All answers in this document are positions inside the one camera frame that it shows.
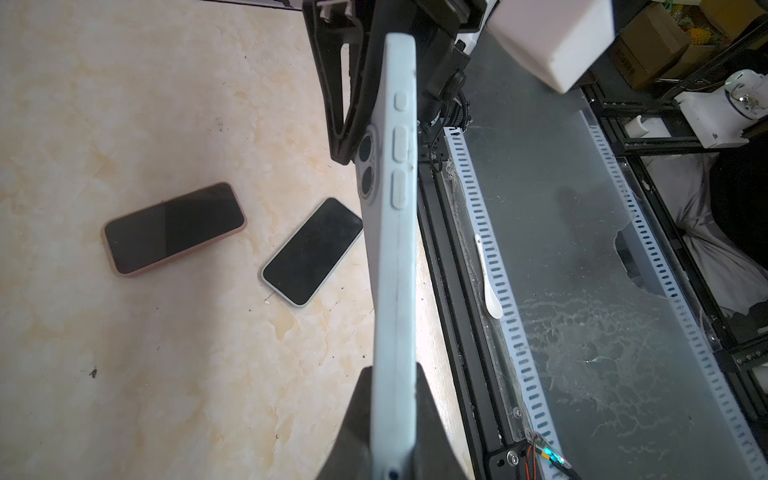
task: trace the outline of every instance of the pink phone case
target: pink phone case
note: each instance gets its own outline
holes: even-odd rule
[[[232,190],[232,195],[234,195],[235,201],[237,202],[237,208],[240,209],[240,212],[243,214],[243,224],[242,225],[240,225],[238,228],[236,228],[234,230],[230,230],[230,231],[228,231],[226,233],[222,233],[218,237],[214,237],[214,238],[212,238],[210,240],[206,240],[203,243],[199,243],[198,245],[195,245],[194,247],[188,248],[188,249],[186,249],[184,251],[181,251],[179,253],[175,253],[174,255],[171,255],[170,257],[165,257],[162,260],[159,260],[159,261],[157,261],[155,263],[152,263],[151,265],[147,265],[147,266],[145,266],[143,268],[140,268],[139,270],[136,270],[134,272],[130,272],[130,273],[120,273],[120,272],[118,272],[118,268],[114,264],[114,258],[112,256],[112,249],[109,247],[109,242],[107,241],[107,233],[106,233],[106,230],[105,230],[107,225],[110,222],[115,221],[115,220],[117,220],[119,218],[128,217],[129,215],[133,215],[136,212],[141,212],[142,210],[146,210],[147,208],[152,208],[155,205],[166,204],[166,203],[168,203],[170,201],[176,200],[179,197],[183,197],[185,195],[193,194],[194,192],[198,192],[200,190],[205,190],[207,188],[212,187],[213,185],[218,185],[218,184],[227,184],[227,185],[229,185],[230,189]],[[112,271],[115,272],[118,276],[125,276],[127,278],[131,278],[131,277],[134,277],[134,276],[139,276],[142,273],[146,273],[146,272],[148,272],[150,270],[154,270],[154,269],[156,269],[156,268],[158,268],[160,266],[165,265],[166,263],[172,262],[173,260],[177,260],[177,259],[179,259],[181,257],[189,255],[190,253],[194,253],[194,252],[200,250],[201,248],[204,248],[204,247],[206,247],[208,245],[211,245],[212,243],[216,243],[219,240],[222,240],[222,239],[227,238],[227,237],[231,237],[235,233],[242,232],[243,230],[245,230],[245,227],[247,227],[247,225],[248,225],[248,218],[245,216],[245,213],[243,212],[243,207],[240,205],[240,199],[237,198],[237,193],[235,193],[235,189],[232,188],[232,185],[229,182],[216,182],[215,184],[211,184],[211,185],[208,185],[207,187],[203,187],[203,188],[198,188],[197,190],[193,190],[193,191],[188,192],[186,194],[178,195],[178,196],[173,197],[173,198],[171,198],[169,200],[165,200],[165,201],[159,202],[159,203],[157,203],[155,205],[150,205],[149,207],[144,207],[144,208],[140,208],[138,210],[134,210],[134,211],[130,212],[129,214],[120,215],[119,217],[115,217],[115,218],[109,220],[107,223],[105,223],[104,226],[101,228],[101,241],[104,242],[104,247],[107,249],[107,257],[109,258],[109,264],[112,267]]]

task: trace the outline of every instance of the phone side button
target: phone side button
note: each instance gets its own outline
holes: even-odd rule
[[[408,106],[408,95],[404,91],[395,92],[395,109],[404,111]]]
[[[408,157],[408,129],[398,125],[392,133],[392,139],[392,158],[397,162],[405,161]]]
[[[406,207],[406,173],[402,170],[392,172],[392,206],[397,210]]]

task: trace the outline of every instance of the gray fabric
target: gray fabric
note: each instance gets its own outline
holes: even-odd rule
[[[709,169],[717,154],[646,157],[648,173],[712,295],[725,314],[768,300],[768,271],[733,244],[712,218]]]

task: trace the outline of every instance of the phone camera lens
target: phone camera lens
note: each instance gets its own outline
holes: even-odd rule
[[[366,196],[371,191],[373,185],[373,168],[368,167],[366,171],[362,173],[362,180],[360,181],[360,191],[363,196]]]
[[[365,137],[362,138],[362,141],[360,142],[360,146],[357,147],[357,157],[360,159],[361,162],[367,162],[369,157],[371,156],[371,135],[366,134]]]

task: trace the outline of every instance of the white block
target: white block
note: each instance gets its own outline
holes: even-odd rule
[[[502,0],[488,30],[520,65],[568,91],[614,40],[611,0]]]

